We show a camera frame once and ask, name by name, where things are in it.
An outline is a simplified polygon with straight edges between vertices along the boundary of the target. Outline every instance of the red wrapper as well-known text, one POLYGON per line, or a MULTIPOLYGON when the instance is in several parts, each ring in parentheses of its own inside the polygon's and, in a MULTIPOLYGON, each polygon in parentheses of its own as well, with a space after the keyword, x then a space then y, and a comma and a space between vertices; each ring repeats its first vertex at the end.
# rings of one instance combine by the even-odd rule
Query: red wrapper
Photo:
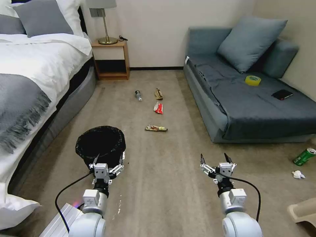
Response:
POLYGON ((164 114, 163 105, 161 103, 157 102, 157 104, 154 107, 154 111, 158 114, 164 114))

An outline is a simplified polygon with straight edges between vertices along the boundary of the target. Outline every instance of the smartphone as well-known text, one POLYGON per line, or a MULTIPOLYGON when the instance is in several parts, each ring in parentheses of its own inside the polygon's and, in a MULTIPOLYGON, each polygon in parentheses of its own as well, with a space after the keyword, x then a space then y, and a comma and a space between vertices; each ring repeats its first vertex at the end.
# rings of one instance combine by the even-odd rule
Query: smartphone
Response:
POLYGON ((287 90, 279 90, 279 91, 273 93, 271 96, 273 96, 274 98, 277 98, 278 100, 284 100, 284 99, 290 97, 291 95, 293 95, 292 92, 289 92, 287 90))

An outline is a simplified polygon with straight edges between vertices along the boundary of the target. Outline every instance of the table lamp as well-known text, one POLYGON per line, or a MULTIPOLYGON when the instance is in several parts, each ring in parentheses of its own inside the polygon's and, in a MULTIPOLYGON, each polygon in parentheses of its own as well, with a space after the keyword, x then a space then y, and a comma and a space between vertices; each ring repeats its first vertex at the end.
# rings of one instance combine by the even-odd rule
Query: table lamp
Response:
POLYGON ((115 44, 118 42, 116 38, 109 37, 108 30, 106 29, 105 23, 105 11, 104 9, 115 8, 115 0, 86 0, 87 6, 89 8, 101 9, 103 16, 103 23, 105 28, 105 37, 98 39, 99 44, 115 44))

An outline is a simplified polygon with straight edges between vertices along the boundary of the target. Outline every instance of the gray throw blanket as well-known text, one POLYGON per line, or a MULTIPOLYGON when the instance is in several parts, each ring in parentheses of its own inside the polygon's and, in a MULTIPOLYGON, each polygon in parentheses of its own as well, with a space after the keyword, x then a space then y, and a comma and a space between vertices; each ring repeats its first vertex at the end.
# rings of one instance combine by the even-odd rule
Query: gray throw blanket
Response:
POLYGON ((29 78, 0 74, 0 148, 12 154, 50 103, 47 95, 29 78))
POLYGON ((316 102, 300 91, 261 73, 240 74, 218 56, 191 57, 190 60, 204 91, 227 114, 224 139, 316 134, 316 102), (259 76, 262 79, 260 85, 247 85, 247 75, 259 76), (271 96, 281 89, 292 92, 293 96, 285 100, 271 96))

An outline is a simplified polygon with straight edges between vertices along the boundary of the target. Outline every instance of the blanket fringe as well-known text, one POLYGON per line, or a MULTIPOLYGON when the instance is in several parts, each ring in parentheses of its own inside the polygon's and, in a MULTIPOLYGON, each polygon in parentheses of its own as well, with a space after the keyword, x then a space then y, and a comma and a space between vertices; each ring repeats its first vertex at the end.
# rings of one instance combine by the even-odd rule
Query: blanket fringe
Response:
POLYGON ((13 126, 1 134, 0 147, 8 153, 13 154, 17 146, 25 140, 32 129, 38 124, 50 103, 51 100, 48 96, 43 91, 40 91, 34 102, 34 106, 21 115, 13 126))

